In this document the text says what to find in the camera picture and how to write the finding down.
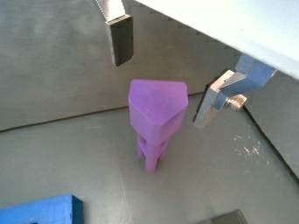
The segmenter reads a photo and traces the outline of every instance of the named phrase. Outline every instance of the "black object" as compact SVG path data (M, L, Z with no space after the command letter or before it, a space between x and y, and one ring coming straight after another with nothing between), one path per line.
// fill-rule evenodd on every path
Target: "black object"
M134 18L130 15L107 21L107 36L112 62L118 67L134 56Z
M236 210L204 221L202 224L248 224L248 222L240 210Z

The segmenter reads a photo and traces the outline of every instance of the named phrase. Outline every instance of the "blue object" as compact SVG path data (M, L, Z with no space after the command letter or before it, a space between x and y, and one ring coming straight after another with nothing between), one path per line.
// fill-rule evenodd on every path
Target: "blue object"
M83 224L83 202L71 194L0 209L1 224Z
M238 60L235 68L238 72L228 78L220 87L220 92L227 97L243 95L244 93L262 88L276 72L274 67L244 53Z

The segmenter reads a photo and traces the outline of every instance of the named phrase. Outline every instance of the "silver bracket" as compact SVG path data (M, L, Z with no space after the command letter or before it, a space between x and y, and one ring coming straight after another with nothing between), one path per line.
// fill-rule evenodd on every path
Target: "silver bracket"
M235 68L236 72L227 70L207 86L192 120L198 128L203 128L224 108L239 111L247 100L243 94L262 88L276 72L246 54L242 54Z
M96 0L107 20L112 63L118 67L134 56L134 18L126 14L122 0Z

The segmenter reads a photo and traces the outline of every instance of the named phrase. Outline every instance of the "blue container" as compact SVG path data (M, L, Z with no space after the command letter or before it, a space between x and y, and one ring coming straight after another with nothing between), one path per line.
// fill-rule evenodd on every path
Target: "blue container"
M83 224L83 202L71 194L0 209L1 224Z

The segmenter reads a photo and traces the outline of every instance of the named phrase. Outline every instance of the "purple block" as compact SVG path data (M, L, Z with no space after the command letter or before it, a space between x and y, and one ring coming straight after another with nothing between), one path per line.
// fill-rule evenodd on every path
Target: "purple block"
M188 106L187 86L178 81L132 80L128 106L138 133L138 155L146 158L146 171L155 172L170 137L182 126Z

